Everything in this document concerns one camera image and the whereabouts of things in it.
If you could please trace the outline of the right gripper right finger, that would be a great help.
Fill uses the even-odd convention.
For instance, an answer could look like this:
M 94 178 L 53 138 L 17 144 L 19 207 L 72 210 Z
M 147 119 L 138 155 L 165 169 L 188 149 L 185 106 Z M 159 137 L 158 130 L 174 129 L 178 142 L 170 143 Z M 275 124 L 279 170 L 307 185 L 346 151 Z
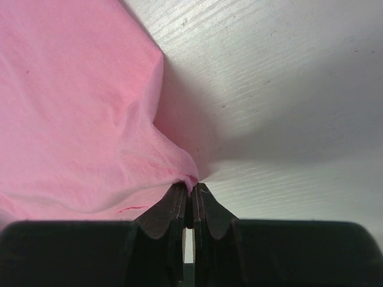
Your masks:
M 195 286 L 237 286 L 238 251 L 232 221 L 236 216 L 221 205 L 206 184 L 194 186 L 193 252 Z

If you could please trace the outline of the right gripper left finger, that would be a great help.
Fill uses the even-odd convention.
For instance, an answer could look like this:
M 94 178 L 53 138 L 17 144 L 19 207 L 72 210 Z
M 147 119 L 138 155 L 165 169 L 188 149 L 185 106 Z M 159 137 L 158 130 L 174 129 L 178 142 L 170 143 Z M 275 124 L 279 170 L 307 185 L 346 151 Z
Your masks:
M 178 286 L 184 279 L 184 243 L 188 190 L 171 185 L 135 222 L 133 286 Z

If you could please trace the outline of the pink t-shirt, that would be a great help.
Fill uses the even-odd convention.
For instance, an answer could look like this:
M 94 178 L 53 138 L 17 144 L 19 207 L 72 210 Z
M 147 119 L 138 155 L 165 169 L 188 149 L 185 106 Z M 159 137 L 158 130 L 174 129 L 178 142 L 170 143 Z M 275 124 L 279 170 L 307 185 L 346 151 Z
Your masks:
M 118 1 L 1 2 L 1 221 L 132 219 L 198 180 L 154 125 L 163 54 Z

